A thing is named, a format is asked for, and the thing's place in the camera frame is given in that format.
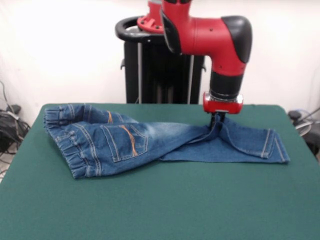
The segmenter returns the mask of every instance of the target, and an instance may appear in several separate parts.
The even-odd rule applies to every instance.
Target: black handle
[[[130,27],[137,26],[137,20],[140,16],[125,18],[115,25],[115,34],[121,40],[134,43],[164,43],[163,34],[149,33],[140,29],[127,30]]]

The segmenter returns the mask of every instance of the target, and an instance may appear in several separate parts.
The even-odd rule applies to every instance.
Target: black cable
[[[0,175],[3,174],[3,173],[5,173],[7,170],[8,170],[8,169],[3,170],[3,171],[0,171]]]
[[[8,162],[8,161],[4,161],[4,160],[2,160],[2,159],[0,159],[0,162],[2,162],[2,163],[4,163],[4,164],[11,164],[11,162]]]
[[[311,117],[313,114],[315,114],[316,112],[320,111],[320,107],[318,107],[316,110],[314,110],[313,112],[311,112],[310,114],[308,114],[307,116],[301,118],[296,125],[300,124],[301,122],[303,122],[304,120],[306,120],[307,118]]]
[[[14,142],[16,142],[17,144],[20,144],[20,140],[15,139],[15,137],[13,137],[10,133],[8,133],[7,131],[0,129],[0,133],[3,133],[6,135],[7,138],[10,138],[11,140],[13,140]]]

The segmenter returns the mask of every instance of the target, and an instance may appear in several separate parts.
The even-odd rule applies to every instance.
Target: cable
[[[320,107],[318,107],[316,110],[314,110],[313,112],[311,112],[307,116],[301,118],[296,124],[302,123],[304,120],[306,120],[307,118],[311,117],[313,114],[315,114],[318,111],[320,111]]]
[[[8,103],[8,99],[7,99],[7,96],[6,96],[6,88],[5,88],[4,83],[1,80],[0,80],[0,84],[2,85],[2,93],[3,93],[4,100],[5,100],[6,104],[8,105],[8,107],[10,108],[10,110],[14,113],[15,112],[14,109]]]

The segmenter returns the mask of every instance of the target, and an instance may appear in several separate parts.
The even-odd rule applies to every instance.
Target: denim fabric
[[[47,108],[44,127],[75,179],[114,175],[156,160],[290,160],[274,130],[244,127],[228,118],[224,123],[216,123],[213,129],[182,123],[139,123],[129,116],[101,111],[88,104],[68,104]]]

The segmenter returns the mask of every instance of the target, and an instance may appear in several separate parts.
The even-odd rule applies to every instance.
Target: jeans back pocket
[[[131,159],[148,151],[148,137],[133,125],[102,125],[114,162]]]

